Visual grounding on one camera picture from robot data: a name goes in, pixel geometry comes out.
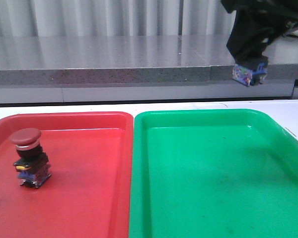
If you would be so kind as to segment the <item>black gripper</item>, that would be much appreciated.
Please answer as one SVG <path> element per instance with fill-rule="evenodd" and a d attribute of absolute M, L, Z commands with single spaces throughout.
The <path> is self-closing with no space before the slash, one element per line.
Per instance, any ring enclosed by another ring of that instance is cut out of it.
<path fill-rule="evenodd" d="M 259 58 L 278 37 L 298 30 L 298 0 L 222 0 L 236 12 L 227 48 L 235 62 Z"/>

